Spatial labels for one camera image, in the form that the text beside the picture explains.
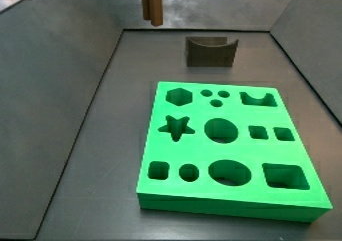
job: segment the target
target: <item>shape sorting board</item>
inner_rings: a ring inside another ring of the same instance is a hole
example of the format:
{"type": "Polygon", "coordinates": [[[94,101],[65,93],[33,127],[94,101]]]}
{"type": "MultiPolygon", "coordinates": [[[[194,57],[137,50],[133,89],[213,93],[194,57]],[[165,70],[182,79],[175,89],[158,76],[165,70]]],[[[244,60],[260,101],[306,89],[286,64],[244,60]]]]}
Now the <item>shape sorting board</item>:
{"type": "Polygon", "coordinates": [[[141,207],[314,221],[333,206],[278,90],[159,82],[141,207]]]}

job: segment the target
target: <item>circular hole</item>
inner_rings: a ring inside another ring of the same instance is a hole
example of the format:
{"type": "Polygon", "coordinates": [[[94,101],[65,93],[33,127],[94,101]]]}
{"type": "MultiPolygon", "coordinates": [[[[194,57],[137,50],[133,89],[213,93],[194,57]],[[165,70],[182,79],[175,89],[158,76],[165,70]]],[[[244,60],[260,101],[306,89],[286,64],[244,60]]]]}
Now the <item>circular hole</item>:
{"type": "Polygon", "coordinates": [[[200,177],[198,167],[191,164],[183,165],[179,169],[179,176],[187,182],[196,181],[200,177]]]}
{"type": "Polygon", "coordinates": [[[220,108],[220,107],[222,107],[222,105],[224,105],[224,103],[222,103],[221,100],[213,100],[213,101],[210,102],[210,104],[212,104],[216,108],[220,108]]]}
{"type": "Polygon", "coordinates": [[[220,91],[220,92],[218,92],[218,95],[220,95],[220,97],[222,97],[222,98],[229,98],[229,97],[230,97],[230,93],[226,92],[226,91],[220,91]]]}
{"type": "Polygon", "coordinates": [[[210,97],[213,95],[213,92],[210,90],[204,90],[201,94],[206,97],[210,97]]]}
{"type": "Polygon", "coordinates": [[[242,163],[220,160],[209,167],[212,178],[226,186],[242,186],[252,180],[252,171],[242,163]]]}
{"type": "Polygon", "coordinates": [[[234,142],[238,138],[237,126],[224,118],[212,119],[205,125],[209,138],[218,143],[234,142]]]}

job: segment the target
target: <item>square hole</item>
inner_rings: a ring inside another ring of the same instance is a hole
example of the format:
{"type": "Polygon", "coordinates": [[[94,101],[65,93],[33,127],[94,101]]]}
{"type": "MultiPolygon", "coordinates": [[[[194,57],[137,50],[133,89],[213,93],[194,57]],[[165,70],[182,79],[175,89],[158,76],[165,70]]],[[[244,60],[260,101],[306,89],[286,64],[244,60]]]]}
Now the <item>square hole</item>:
{"type": "Polygon", "coordinates": [[[293,132],[289,128],[276,127],[274,133],[280,141],[294,141],[293,132]]]}
{"type": "Polygon", "coordinates": [[[169,178],[169,169],[169,163],[158,161],[151,162],[149,168],[149,178],[155,180],[166,180],[169,178]]]}
{"type": "Polygon", "coordinates": [[[268,140],[269,139],[269,135],[268,135],[268,131],[266,128],[264,126],[249,126],[249,130],[250,130],[250,135],[253,139],[262,139],[262,140],[268,140]]]}
{"type": "Polygon", "coordinates": [[[268,185],[273,188],[309,190],[304,170],[297,165],[264,164],[268,185]]]}

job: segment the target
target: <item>star-shaped hole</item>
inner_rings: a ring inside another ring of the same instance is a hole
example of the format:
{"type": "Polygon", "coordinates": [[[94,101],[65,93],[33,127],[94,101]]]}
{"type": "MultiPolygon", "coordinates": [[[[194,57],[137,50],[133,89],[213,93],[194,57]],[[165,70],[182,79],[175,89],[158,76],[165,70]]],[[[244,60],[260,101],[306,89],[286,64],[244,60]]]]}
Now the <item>star-shaped hole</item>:
{"type": "Polygon", "coordinates": [[[175,119],[171,116],[166,117],[167,125],[158,129],[159,132],[171,133],[173,140],[178,142],[183,134],[194,134],[196,130],[187,126],[189,117],[175,119]]]}

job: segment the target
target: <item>wooden stick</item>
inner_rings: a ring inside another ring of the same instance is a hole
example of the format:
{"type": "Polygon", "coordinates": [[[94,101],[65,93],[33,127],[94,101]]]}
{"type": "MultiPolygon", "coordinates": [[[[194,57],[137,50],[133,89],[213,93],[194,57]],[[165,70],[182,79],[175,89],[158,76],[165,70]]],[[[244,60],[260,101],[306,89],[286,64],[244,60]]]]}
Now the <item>wooden stick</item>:
{"type": "Polygon", "coordinates": [[[143,17],[154,26],[163,25],[163,0],[142,0],[143,17]]]}

